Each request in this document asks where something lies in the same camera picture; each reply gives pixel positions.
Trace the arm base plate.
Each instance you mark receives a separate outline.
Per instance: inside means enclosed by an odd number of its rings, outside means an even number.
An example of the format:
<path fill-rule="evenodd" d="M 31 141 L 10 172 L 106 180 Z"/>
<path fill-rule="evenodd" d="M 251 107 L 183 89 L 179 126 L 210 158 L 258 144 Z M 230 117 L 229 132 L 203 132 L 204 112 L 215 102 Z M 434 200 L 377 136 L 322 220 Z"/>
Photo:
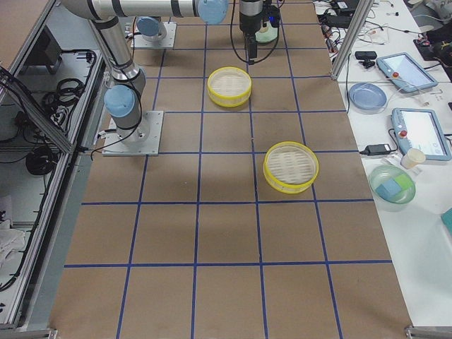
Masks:
<path fill-rule="evenodd" d="M 173 49 L 176 40 L 177 24 L 175 22 L 161 22 L 156 35 L 138 34 L 132 38 L 131 47 L 134 49 Z"/>
<path fill-rule="evenodd" d="M 104 156 L 158 156 L 162 125 L 163 111 L 145 111 L 138 128 L 133 131 L 117 129 L 113 118 L 109 121 L 109 128 L 115 129 L 105 138 L 106 147 L 102 149 Z"/>

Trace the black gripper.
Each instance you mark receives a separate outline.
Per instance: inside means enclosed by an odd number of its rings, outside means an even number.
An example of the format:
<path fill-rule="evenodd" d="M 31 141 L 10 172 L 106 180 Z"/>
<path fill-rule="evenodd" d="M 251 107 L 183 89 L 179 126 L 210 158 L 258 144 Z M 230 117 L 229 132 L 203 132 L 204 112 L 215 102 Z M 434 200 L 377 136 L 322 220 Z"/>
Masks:
<path fill-rule="evenodd" d="M 245 63 L 257 57 L 255 34 L 261 29 L 263 0 L 239 0 L 239 28 L 244 33 Z"/>

